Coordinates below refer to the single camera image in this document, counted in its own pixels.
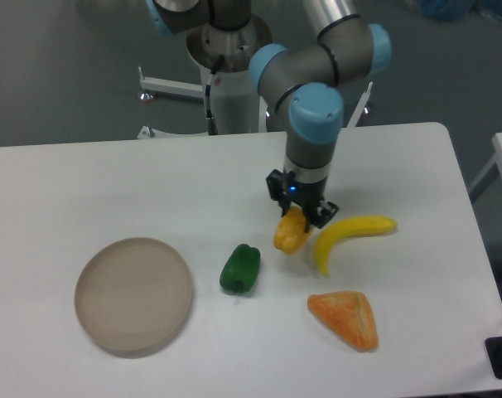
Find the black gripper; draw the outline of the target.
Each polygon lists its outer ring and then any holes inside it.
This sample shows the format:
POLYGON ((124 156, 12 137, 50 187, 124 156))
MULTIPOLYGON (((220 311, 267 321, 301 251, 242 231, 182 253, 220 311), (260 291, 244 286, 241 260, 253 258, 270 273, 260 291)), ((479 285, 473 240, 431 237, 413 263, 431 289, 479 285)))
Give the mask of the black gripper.
POLYGON ((312 227, 323 228, 339 210, 335 203, 324 200, 327 178, 318 182, 300 182, 296 177, 294 171, 282 173, 273 169, 266 178, 271 199, 282 209, 282 217, 287 214, 292 203, 303 209, 306 218, 305 232, 309 232, 312 227))

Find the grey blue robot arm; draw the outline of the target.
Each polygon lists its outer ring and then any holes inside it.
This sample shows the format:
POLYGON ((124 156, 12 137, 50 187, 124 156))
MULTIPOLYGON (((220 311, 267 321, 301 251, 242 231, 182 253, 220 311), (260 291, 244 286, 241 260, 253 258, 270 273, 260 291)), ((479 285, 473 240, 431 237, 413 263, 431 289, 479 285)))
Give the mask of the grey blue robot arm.
POLYGON ((272 115, 287 144, 269 195, 284 211, 299 206, 307 227, 323 227, 338 210, 325 187, 344 123, 339 87, 389 65, 389 34, 351 1, 304 2, 316 43, 298 51, 273 43, 249 1, 150 1, 147 10, 160 35, 186 34, 208 134, 254 133, 272 115))

